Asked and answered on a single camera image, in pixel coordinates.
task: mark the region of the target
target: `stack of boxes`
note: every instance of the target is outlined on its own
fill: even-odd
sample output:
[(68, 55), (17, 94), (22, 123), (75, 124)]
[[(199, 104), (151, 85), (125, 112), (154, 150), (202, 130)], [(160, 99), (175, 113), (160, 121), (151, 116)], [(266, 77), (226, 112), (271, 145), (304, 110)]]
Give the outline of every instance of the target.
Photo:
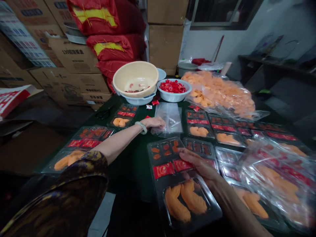
[[(98, 60), (91, 50), (86, 45), (71, 43), (63, 37), (66, 31), (64, 23), (74, 22), (66, 1), (7, 0), (7, 4), (6, 9), (11, 13), (6, 13), (5, 18), (1, 17), (1, 30), (40, 68), (34, 69), (29, 64), (27, 68), (20, 68), (24, 74), (19, 75), (16, 67), (9, 67), (9, 63), (3, 64), (0, 59), (0, 76), (6, 76), (1, 81), (16, 87), (21, 85), (22, 78), (23, 83), (44, 88), (65, 109), (90, 106), (97, 110), (112, 96), (105, 77), (95, 66)], [(46, 32), (61, 38), (50, 38)], [(10, 73), (13, 74), (10, 77), (14, 83), (8, 83)]]
[(147, 0), (149, 62), (175, 75), (189, 0)]

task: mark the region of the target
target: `plastic basin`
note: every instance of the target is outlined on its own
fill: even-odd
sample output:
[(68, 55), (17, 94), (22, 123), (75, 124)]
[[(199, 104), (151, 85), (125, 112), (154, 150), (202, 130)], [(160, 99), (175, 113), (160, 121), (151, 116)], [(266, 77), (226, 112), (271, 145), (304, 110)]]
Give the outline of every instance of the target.
[(113, 76), (113, 86), (121, 95), (141, 98), (155, 91), (158, 76), (158, 70), (153, 64), (143, 61), (131, 62), (116, 71)]
[[(184, 85), (184, 87), (186, 88), (187, 91), (184, 92), (184, 93), (170, 93), (170, 92), (163, 91), (162, 89), (159, 88), (159, 86), (160, 86), (161, 83), (166, 82), (166, 80), (170, 80), (170, 81), (177, 80), (179, 83)], [(160, 91), (161, 98), (163, 98), (165, 101), (168, 101), (168, 102), (180, 102), (180, 101), (184, 100), (185, 96), (188, 93), (190, 93), (191, 90), (192, 90), (192, 86), (188, 82), (183, 81), (183, 80), (179, 80), (179, 79), (164, 79), (164, 80), (161, 80), (161, 81), (159, 81), (157, 83), (156, 87)]]
[(155, 91), (152, 94), (142, 97), (142, 98), (133, 98), (133, 97), (128, 97), (126, 95), (122, 95), (122, 96), (127, 100), (128, 103), (132, 105), (146, 105), (152, 101), (152, 99), (156, 95), (156, 92), (157, 92), (157, 88), (155, 87)]

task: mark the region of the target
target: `red bag with yellow stripe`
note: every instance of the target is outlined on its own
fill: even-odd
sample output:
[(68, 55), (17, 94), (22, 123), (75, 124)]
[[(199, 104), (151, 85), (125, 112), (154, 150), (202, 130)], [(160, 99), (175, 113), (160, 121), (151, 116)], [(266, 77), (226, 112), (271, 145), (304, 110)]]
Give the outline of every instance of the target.
[(90, 36), (87, 45), (101, 61), (133, 61), (141, 57), (146, 48), (144, 37), (139, 34)]
[(127, 0), (67, 0), (68, 9), (84, 35), (142, 34), (139, 9)]

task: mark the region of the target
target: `dark patterned clothing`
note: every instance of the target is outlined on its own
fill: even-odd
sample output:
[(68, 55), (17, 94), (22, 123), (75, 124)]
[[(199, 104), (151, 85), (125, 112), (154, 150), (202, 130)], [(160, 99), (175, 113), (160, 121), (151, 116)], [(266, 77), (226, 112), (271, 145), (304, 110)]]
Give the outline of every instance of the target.
[(87, 236), (107, 187), (107, 160), (100, 152), (89, 151), (49, 191), (22, 208), (0, 237)]

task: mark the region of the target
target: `person's arm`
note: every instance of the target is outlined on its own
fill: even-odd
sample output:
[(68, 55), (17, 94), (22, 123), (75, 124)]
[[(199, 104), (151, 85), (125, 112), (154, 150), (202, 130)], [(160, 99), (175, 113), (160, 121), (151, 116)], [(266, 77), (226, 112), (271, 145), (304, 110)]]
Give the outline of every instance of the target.
[(239, 236), (272, 236), (244, 205), (233, 188), (201, 157), (185, 148), (179, 149), (180, 157), (192, 163), (221, 207), (223, 214)]
[[(146, 118), (141, 121), (147, 128), (163, 127), (165, 122), (160, 117)], [(130, 144), (130, 142), (143, 131), (142, 126), (135, 124), (118, 133), (113, 134), (108, 139), (97, 145), (92, 151), (101, 152), (107, 159), (108, 165), (111, 164), (117, 156)]]

